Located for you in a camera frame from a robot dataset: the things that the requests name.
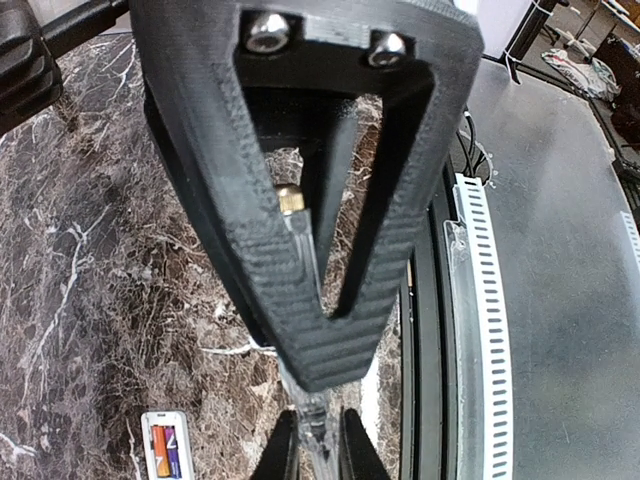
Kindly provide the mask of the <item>white remote control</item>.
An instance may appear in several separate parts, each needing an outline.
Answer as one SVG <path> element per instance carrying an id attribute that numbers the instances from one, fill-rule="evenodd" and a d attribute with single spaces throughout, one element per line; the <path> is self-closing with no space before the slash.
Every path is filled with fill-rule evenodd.
<path id="1" fill-rule="evenodd" d="M 186 414 L 180 410 L 148 411 L 140 421 L 147 477 L 194 480 Z"/>

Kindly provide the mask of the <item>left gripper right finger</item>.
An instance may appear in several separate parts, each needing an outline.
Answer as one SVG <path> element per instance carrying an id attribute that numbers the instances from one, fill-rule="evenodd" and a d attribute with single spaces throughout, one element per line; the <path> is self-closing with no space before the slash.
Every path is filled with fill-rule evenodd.
<path id="1" fill-rule="evenodd" d="M 390 480 L 355 409 L 341 411 L 339 441 L 342 480 Z"/>

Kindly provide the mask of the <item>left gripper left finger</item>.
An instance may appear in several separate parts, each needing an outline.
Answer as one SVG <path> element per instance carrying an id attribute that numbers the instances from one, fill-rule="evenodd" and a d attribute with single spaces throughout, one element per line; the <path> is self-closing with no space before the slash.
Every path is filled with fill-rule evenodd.
<path id="1" fill-rule="evenodd" d="M 297 414 L 283 410 L 278 417 L 251 480 L 297 480 L 299 436 Z"/>

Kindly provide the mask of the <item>clear plastic screwdriver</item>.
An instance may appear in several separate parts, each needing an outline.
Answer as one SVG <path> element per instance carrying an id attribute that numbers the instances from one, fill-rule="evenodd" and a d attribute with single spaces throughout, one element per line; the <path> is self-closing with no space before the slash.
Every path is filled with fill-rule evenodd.
<path id="1" fill-rule="evenodd" d="M 302 320 L 294 325 L 293 331 L 297 335 L 315 333 L 319 329 L 318 306 L 321 303 L 321 289 L 311 213 L 305 207 L 304 195 L 299 186 L 292 183 L 279 184 L 275 190 L 285 225 L 292 234 L 296 253 L 302 264 L 303 284 L 315 288 L 311 294 L 311 312 L 302 315 Z M 309 453 L 315 477 L 338 479 L 339 425 L 330 412 L 330 392 L 306 391 L 283 362 L 279 363 L 279 370 L 285 390 L 296 409 L 299 445 Z"/>

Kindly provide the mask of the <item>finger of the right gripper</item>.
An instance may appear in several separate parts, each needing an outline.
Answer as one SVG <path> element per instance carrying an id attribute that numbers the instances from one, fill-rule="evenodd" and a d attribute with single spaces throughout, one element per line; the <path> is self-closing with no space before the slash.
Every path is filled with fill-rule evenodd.
<path id="1" fill-rule="evenodd" d="M 311 209 L 319 274 L 324 276 L 352 151 L 357 144 L 356 102 L 339 97 L 251 97 L 249 105 L 258 122 L 258 138 L 264 151 L 300 149 L 303 166 L 296 184 Z M 258 344 L 268 345 L 270 339 L 258 321 L 255 302 L 242 290 L 246 285 L 244 274 L 231 257 L 223 221 L 215 212 L 206 185 L 179 158 L 152 97 L 145 99 L 144 112 L 173 187 L 223 286 L 251 336 Z"/>
<path id="2" fill-rule="evenodd" d="M 297 382 L 362 378 L 395 302 L 484 50 L 449 1 L 133 1 L 145 94 L 208 189 L 258 321 Z M 251 97 L 375 95 L 379 143 L 338 307 L 312 306 Z"/>

